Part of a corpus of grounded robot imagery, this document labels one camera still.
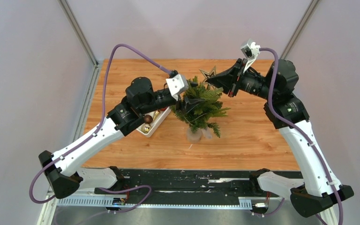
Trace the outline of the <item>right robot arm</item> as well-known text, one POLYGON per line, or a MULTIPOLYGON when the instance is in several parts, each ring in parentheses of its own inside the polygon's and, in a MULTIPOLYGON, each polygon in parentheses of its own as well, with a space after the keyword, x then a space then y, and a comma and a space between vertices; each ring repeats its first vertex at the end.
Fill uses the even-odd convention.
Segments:
POLYGON ((354 192, 351 186, 339 181, 322 155, 309 114, 293 93, 298 79, 291 61, 273 62, 263 76, 245 59, 238 59, 229 69, 207 75, 205 82, 222 88, 229 97, 244 91, 266 100, 266 116, 288 143, 302 177, 286 178, 263 168, 250 174, 250 192, 257 196, 270 192, 283 197, 301 216, 308 218, 341 204, 354 192))

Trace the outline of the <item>small green christmas tree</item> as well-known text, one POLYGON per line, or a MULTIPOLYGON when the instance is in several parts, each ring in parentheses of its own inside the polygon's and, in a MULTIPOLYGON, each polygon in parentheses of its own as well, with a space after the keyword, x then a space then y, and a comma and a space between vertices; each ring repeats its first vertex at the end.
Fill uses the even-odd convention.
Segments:
POLYGON ((196 106, 191 112, 183 114, 181 109, 171 107, 175 117, 184 122, 188 128, 186 138, 190 143, 198 143, 204 137, 201 129, 209 128, 213 136, 221 138, 220 125, 213 121, 213 118, 226 117, 229 107, 223 107, 220 100, 223 91, 222 88, 214 89, 203 84, 195 76, 189 80, 199 82, 198 87, 188 88, 182 95, 182 98, 203 98, 205 101, 196 106))

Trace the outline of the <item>silver star ornament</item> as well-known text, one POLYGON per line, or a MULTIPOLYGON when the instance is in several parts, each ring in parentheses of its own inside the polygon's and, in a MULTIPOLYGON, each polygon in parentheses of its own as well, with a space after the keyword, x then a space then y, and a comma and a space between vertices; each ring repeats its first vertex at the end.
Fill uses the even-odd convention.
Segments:
POLYGON ((209 83, 207 82, 207 80, 211 77, 216 76, 217 74, 217 67, 214 66, 210 71, 205 71, 202 69, 199 69, 199 71, 201 72, 201 74, 203 75, 204 79, 202 81, 203 84, 209 85, 209 83))

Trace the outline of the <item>clear battery box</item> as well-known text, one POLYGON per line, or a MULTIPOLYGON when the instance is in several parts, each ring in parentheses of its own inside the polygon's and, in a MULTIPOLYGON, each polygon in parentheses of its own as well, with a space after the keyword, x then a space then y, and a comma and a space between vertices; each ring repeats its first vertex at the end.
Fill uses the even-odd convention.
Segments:
POLYGON ((206 139, 212 139, 212 138, 213 138, 213 134, 211 133, 211 131, 210 131, 209 128, 201 129, 201 131, 202 131, 203 136, 204 136, 206 139))

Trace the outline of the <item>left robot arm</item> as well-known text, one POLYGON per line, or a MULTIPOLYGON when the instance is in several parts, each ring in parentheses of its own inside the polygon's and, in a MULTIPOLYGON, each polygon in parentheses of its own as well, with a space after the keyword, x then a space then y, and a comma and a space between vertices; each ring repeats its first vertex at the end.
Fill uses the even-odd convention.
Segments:
POLYGON ((63 199, 88 188, 106 188, 113 194, 124 190, 125 182, 116 169, 87 169, 82 165, 109 144, 138 129, 148 113, 179 104, 180 95, 198 84, 176 75, 168 78, 166 85, 154 91, 149 78, 135 78, 126 88, 122 101, 104 115, 95 128, 61 150, 39 155, 56 198, 63 199))

